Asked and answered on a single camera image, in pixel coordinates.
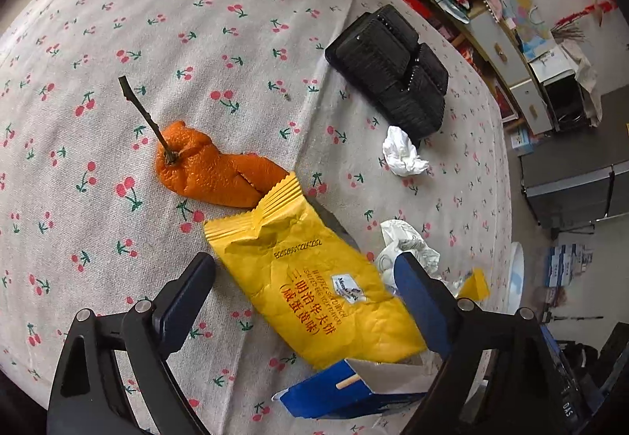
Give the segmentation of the black plastic tray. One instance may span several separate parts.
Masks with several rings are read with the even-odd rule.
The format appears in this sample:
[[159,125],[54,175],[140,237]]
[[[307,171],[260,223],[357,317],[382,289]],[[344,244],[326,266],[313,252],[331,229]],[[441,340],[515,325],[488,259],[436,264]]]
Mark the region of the black plastic tray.
[[325,58],[413,145],[440,129],[448,71],[394,6],[354,20],[325,48]]

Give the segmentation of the stack of blue-white boxes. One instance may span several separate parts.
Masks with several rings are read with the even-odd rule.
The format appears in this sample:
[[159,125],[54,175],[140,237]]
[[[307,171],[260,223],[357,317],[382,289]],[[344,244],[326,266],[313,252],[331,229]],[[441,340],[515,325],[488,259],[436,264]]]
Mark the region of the stack of blue-white boxes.
[[550,247],[545,268],[545,283],[548,288],[566,287],[572,279],[587,271],[593,260],[593,250],[583,244],[562,244]]

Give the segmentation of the white plastic trash bin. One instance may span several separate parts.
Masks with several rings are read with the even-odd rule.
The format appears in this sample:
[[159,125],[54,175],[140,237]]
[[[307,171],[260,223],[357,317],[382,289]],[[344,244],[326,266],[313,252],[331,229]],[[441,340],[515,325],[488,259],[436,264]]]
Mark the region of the white plastic trash bin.
[[509,261],[508,296],[505,303],[509,315],[516,313],[520,307],[522,291],[524,291],[524,249],[519,242],[513,242]]

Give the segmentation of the orange peel with stem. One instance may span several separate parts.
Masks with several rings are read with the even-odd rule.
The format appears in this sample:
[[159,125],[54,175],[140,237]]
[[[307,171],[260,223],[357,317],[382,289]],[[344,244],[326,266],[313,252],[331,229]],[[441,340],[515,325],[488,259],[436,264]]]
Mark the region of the orange peel with stem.
[[118,83],[158,139],[154,170],[168,190],[202,203],[250,209],[288,175],[263,156],[221,152],[208,135],[185,122],[176,121],[160,129],[128,79],[120,76]]

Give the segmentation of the white wrapper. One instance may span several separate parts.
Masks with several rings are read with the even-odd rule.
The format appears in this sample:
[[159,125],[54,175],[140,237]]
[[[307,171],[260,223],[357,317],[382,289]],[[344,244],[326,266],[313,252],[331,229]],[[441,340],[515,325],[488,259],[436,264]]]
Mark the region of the white wrapper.
[[399,282],[394,278],[394,262],[399,255],[409,252],[424,271],[433,280],[444,283],[455,298],[481,302],[489,297],[489,287],[482,269],[474,268],[459,278],[454,278],[446,270],[440,270],[440,254],[427,245],[412,225],[403,220],[388,220],[381,223],[381,232],[385,247],[374,259],[374,265],[392,294],[400,294]]

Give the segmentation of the white tissue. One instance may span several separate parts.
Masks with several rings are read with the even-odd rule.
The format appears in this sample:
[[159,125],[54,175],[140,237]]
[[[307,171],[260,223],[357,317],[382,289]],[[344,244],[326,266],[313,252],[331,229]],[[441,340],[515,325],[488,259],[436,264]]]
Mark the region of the white tissue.
[[390,125],[387,128],[382,153],[389,170],[399,177],[420,175],[430,166],[427,160],[420,157],[408,134],[398,126]]

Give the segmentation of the yellow snack wrapper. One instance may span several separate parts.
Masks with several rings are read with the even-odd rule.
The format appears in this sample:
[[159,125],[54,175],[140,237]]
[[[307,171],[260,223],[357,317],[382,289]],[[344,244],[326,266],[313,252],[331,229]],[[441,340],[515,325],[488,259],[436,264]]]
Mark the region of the yellow snack wrapper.
[[395,364],[427,347],[376,266],[323,223],[294,174],[204,232],[257,312],[316,370],[346,358]]

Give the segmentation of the blue milk carton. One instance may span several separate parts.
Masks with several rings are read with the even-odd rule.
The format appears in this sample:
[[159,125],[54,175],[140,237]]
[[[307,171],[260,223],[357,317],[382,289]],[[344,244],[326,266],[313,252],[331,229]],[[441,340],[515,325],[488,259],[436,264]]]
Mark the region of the blue milk carton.
[[419,366],[344,359],[273,399],[294,418],[349,420],[392,414],[420,402],[436,374]]

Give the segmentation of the black microwave oven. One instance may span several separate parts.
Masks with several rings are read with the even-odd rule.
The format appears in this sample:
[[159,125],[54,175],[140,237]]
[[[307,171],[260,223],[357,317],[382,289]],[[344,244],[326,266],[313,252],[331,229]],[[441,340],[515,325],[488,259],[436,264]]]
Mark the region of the black microwave oven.
[[542,83],[554,130],[565,133],[590,124],[585,110],[585,90],[574,72],[564,72]]

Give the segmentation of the cherry print tablecloth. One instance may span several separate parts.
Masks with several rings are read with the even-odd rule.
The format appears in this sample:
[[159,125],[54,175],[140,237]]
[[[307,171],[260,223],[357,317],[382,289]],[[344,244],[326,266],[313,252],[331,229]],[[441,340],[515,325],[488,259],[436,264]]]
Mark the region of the cherry print tablecloth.
[[[445,118],[422,142],[429,169],[390,173],[387,122],[332,70],[325,47],[362,13],[397,6],[447,68]],[[161,126],[209,135],[293,171],[364,256],[400,218],[448,280],[474,268],[504,306],[512,239],[500,113],[479,74],[398,0],[31,0],[1,37],[1,373],[45,432],[75,313],[124,312],[208,247],[220,207],[168,191],[157,141],[120,91],[126,76]]]

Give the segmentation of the grey refrigerator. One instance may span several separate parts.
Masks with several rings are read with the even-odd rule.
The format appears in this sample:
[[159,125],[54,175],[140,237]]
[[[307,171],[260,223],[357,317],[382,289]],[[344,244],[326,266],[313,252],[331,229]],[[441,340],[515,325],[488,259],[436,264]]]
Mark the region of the grey refrigerator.
[[520,158],[521,189],[551,232],[628,213],[628,88],[602,97],[596,127],[557,134]]

